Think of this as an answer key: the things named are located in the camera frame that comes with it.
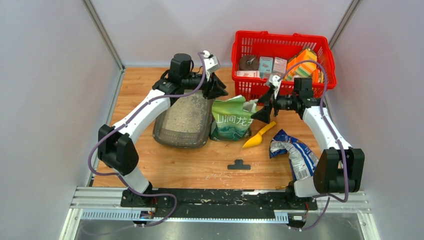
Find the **yellow plastic scoop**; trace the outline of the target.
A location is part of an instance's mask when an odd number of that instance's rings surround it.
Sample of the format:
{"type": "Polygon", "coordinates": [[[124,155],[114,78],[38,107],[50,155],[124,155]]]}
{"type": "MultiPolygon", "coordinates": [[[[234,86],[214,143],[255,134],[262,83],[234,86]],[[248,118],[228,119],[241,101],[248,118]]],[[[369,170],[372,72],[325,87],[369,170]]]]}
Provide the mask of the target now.
{"type": "Polygon", "coordinates": [[[265,125],[264,127],[262,127],[254,136],[252,136],[251,138],[249,138],[244,145],[242,146],[242,149],[246,149],[246,148],[251,148],[251,147],[255,147],[258,146],[262,143],[263,141],[263,135],[269,131],[270,129],[272,129],[277,123],[275,121],[271,121],[270,123],[268,123],[267,125],[265,125]]]}

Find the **green litter bag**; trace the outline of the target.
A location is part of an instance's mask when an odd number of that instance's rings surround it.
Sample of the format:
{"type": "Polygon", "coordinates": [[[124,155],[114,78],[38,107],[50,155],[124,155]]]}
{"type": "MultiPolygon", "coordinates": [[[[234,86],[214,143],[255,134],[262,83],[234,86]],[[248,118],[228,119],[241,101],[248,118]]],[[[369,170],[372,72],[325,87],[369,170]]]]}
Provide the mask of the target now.
{"type": "Polygon", "coordinates": [[[209,138],[217,142],[236,142],[252,135],[251,116],[257,112],[257,100],[238,95],[216,100],[211,107],[213,120],[209,138]]]}

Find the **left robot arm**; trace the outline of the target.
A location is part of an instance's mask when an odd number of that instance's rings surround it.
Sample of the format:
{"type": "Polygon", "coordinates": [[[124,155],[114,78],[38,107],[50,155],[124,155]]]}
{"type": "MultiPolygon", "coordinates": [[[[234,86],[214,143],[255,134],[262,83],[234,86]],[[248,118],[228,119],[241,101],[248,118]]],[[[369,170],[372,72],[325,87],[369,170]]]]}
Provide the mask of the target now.
{"type": "Polygon", "coordinates": [[[104,124],[98,130],[98,142],[92,152],[113,171],[134,193],[133,200],[140,207],[148,207],[153,194],[148,189],[151,183],[138,167],[139,155],[136,141],[145,129],[162,113],[168,110],[179,98],[202,92],[207,100],[228,95],[226,85],[216,76],[221,67],[218,58],[209,51],[198,53],[201,73],[193,72],[193,60],[186,53],[177,53],[170,61],[160,79],[154,83],[144,100],[126,117],[113,126],[104,124]]]}

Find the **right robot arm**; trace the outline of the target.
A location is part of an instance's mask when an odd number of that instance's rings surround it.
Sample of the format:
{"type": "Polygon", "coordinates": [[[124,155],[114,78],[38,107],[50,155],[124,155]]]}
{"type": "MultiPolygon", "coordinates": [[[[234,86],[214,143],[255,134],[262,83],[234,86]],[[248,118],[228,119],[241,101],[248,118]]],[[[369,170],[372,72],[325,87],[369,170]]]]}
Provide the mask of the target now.
{"type": "Polygon", "coordinates": [[[268,91],[258,100],[263,108],[252,118],[269,123],[271,114],[295,111],[312,131],[322,151],[312,176],[289,185],[292,191],[285,195],[286,205],[296,210],[305,203],[305,198],[335,198],[336,193],[344,194],[338,201],[347,202],[349,194],[360,189],[365,162],[363,150],[352,147],[339,133],[323,99],[314,96],[311,78],[295,78],[294,89],[288,95],[280,95],[281,79],[277,75],[272,75],[266,85],[268,91]]]}

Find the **pink flat box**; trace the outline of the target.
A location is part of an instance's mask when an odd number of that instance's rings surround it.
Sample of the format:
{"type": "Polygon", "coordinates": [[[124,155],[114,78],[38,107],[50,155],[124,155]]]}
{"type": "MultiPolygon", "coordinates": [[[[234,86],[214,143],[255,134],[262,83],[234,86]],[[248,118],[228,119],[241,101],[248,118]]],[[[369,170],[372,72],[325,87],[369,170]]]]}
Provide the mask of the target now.
{"type": "Polygon", "coordinates": [[[260,78],[258,70],[238,70],[235,75],[241,78],[260,78]]]}

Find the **grey litter box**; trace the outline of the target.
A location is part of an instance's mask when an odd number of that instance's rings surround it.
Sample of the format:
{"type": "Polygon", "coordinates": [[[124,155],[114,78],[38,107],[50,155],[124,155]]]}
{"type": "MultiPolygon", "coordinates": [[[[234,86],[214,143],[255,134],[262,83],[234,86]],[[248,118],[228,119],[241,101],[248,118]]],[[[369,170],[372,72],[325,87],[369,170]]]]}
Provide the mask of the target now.
{"type": "Polygon", "coordinates": [[[211,130],[213,102],[205,99],[200,90],[179,98],[156,118],[152,132],[154,140],[169,147],[203,147],[211,130]]]}

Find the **teal small box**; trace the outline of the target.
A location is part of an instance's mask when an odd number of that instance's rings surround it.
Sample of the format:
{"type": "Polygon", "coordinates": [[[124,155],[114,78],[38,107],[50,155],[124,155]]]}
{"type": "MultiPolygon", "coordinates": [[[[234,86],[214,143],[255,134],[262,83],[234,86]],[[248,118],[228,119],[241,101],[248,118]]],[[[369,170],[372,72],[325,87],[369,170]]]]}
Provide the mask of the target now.
{"type": "Polygon", "coordinates": [[[273,57],[261,56],[259,58],[258,71],[259,71],[260,78],[267,79],[271,75],[272,69],[273,69],[273,63],[274,63],[273,57]]]}

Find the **pink grey box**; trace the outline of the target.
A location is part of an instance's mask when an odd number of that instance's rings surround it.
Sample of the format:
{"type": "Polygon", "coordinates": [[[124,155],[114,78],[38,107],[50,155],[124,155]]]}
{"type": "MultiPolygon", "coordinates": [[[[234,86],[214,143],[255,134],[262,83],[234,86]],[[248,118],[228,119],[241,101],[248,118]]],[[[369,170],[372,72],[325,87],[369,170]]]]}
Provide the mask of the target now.
{"type": "Polygon", "coordinates": [[[287,64],[288,64],[288,61],[286,59],[275,57],[273,59],[272,73],[284,75],[287,70],[287,64]]]}

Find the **orange box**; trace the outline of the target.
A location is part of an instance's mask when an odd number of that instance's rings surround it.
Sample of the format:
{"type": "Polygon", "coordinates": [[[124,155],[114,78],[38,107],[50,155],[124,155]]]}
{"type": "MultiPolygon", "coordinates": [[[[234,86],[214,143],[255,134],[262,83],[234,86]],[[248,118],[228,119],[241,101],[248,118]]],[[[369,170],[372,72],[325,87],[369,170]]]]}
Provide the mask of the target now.
{"type": "Polygon", "coordinates": [[[315,63],[304,62],[294,67],[291,71],[289,71],[289,69],[299,62],[305,60],[317,61],[317,59],[318,57],[313,50],[311,50],[309,47],[304,47],[301,52],[288,61],[284,81],[292,82],[296,75],[300,76],[301,78],[310,77],[311,74],[317,69],[317,65],[315,63]]]}

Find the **brown round item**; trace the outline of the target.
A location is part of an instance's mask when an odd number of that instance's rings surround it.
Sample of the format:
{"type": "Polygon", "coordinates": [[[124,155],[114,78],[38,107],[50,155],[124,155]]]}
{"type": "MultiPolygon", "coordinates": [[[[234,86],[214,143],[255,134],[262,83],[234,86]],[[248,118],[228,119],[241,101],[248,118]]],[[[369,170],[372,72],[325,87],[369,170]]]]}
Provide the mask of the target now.
{"type": "Polygon", "coordinates": [[[260,60],[255,55],[242,56],[238,62],[240,71],[258,71],[260,60]]]}

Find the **black bag clip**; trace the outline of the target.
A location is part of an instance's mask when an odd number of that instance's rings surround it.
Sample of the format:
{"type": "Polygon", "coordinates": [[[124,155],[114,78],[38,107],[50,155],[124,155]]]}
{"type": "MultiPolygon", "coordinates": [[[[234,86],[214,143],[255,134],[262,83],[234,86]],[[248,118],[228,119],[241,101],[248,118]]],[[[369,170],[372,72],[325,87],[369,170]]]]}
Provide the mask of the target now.
{"type": "Polygon", "coordinates": [[[228,170],[251,170],[251,165],[244,164],[242,159],[236,159],[233,164],[227,166],[228,170]]]}

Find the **blue crumpled bag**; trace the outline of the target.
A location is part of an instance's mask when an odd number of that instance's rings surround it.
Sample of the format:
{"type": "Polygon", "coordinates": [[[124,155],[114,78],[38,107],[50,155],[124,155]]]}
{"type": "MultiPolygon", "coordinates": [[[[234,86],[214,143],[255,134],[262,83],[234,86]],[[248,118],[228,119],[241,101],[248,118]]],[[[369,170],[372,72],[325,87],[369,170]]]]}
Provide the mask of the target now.
{"type": "Polygon", "coordinates": [[[269,158],[284,154],[288,154],[294,181],[304,180],[314,175],[319,158],[304,142],[281,129],[270,142],[269,158]]]}

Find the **red shopping basket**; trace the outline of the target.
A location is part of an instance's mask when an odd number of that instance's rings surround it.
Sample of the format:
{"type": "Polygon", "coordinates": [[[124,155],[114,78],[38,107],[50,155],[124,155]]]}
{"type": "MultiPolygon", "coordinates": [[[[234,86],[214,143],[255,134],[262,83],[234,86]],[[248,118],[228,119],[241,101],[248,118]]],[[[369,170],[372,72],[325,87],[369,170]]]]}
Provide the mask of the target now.
{"type": "Polygon", "coordinates": [[[242,95],[247,101],[255,100],[269,89],[265,79],[236,75],[241,57],[255,55],[256,57],[279,57],[288,60],[305,47],[317,54],[317,62],[327,73],[327,90],[334,89],[337,85],[336,65],[326,37],[300,33],[286,35],[267,31],[237,31],[231,52],[231,77],[234,81],[235,95],[242,95]]]}

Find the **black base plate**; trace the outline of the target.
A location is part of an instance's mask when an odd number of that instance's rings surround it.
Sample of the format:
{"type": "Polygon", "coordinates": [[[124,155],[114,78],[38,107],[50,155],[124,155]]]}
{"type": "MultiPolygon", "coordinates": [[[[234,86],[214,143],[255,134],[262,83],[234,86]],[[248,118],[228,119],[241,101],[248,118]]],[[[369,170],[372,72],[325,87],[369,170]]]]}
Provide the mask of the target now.
{"type": "Polygon", "coordinates": [[[126,189],[121,207],[148,208],[155,216],[173,218],[271,219],[275,211],[317,210],[311,198],[297,198],[283,190],[154,188],[148,197],[126,189]]]}

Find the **aluminium rail frame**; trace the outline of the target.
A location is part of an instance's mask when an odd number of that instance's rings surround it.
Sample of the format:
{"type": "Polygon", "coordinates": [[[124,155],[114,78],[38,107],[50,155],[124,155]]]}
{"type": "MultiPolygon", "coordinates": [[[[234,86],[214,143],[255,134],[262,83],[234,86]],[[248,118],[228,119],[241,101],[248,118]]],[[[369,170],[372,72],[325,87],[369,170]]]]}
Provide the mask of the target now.
{"type": "Polygon", "coordinates": [[[316,210],[277,210],[270,219],[157,217],[122,207],[122,187],[78,187],[60,235],[63,240],[378,240],[364,192],[346,203],[313,199],[316,210]]]}

